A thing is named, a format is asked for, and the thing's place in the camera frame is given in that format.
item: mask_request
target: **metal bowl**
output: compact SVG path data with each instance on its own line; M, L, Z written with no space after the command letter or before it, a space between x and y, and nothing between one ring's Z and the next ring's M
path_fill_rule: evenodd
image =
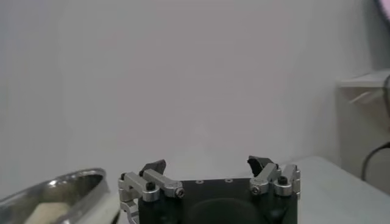
M45 181L0 200L0 223L23 224L40 203L63 202L70 210L55 224L80 220L109 193L104 169L86 169Z

